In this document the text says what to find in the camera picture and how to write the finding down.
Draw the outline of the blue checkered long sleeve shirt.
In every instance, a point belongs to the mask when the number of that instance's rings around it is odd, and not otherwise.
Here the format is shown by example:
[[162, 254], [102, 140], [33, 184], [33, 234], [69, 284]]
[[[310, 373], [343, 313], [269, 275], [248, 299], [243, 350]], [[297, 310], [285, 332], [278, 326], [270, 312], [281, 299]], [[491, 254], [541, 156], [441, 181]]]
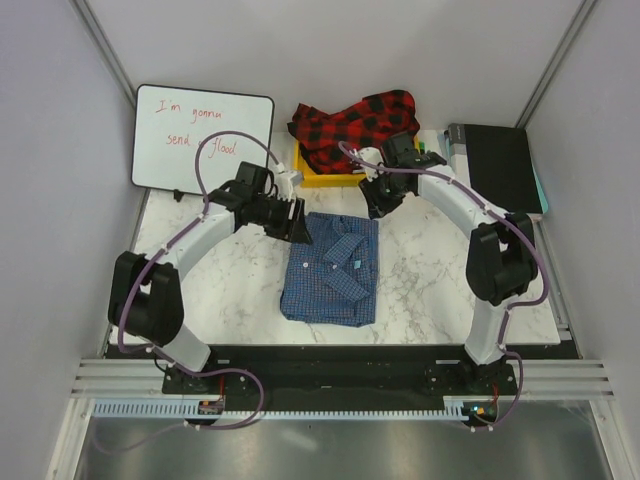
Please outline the blue checkered long sleeve shirt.
[[311, 212], [312, 243], [290, 248], [280, 311], [290, 321], [345, 327], [376, 319], [379, 224], [370, 219]]

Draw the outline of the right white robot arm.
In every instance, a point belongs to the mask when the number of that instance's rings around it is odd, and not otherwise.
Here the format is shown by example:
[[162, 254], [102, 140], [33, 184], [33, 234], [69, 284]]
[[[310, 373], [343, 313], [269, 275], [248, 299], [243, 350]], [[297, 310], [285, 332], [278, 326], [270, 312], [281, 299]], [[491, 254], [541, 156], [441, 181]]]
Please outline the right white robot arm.
[[522, 296], [544, 272], [535, 248], [528, 214], [509, 212], [462, 183], [446, 159], [433, 151], [420, 152], [413, 138], [401, 133], [376, 147], [343, 151], [365, 172], [359, 188], [371, 219], [380, 219], [412, 194], [434, 205], [465, 234], [469, 242], [466, 280], [475, 295], [470, 333], [464, 348], [470, 361], [458, 368], [458, 381], [467, 392], [483, 392], [494, 381], [490, 364], [506, 354], [510, 313], [518, 306], [542, 303]]

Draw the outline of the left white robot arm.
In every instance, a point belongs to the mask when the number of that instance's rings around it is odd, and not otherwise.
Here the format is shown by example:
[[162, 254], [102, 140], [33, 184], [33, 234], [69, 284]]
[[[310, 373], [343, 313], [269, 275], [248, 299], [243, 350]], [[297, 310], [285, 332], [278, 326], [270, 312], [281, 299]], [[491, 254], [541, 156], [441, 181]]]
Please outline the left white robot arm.
[[125, 251], [116, 259], [109, 322], [120, 335], [142, 338], [181, 365], [185, 382], [196, 392], [211, 392], [220, 371], [208, 362], [210, 347], [184, 323], [181, 283], [213, 247], [246, 225], [260, 226], [274, 239], [310, 244], [305, 201], [295, 194], [302, 180], [296, 170], [242, 162], [234, 179], [204, 193], [202, 213], [154, 254]]

